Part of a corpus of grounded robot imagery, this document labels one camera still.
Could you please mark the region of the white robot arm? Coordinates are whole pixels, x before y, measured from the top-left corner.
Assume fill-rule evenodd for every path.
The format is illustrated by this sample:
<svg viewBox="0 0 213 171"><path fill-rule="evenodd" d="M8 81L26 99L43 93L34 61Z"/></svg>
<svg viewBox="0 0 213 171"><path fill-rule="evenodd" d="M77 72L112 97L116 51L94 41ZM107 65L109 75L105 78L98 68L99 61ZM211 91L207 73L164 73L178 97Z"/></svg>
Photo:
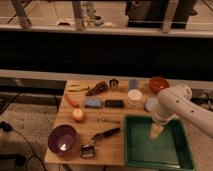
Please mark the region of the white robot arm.
<svg viewBox="0 0 213 171"><path fill-rule="evenodd" d="M177 114L213 138L213 112L192 103L191 98L192 90L186 84L161 90L156 96L157 103L150 111L152 120L164 126L173 114Z"/></svg>

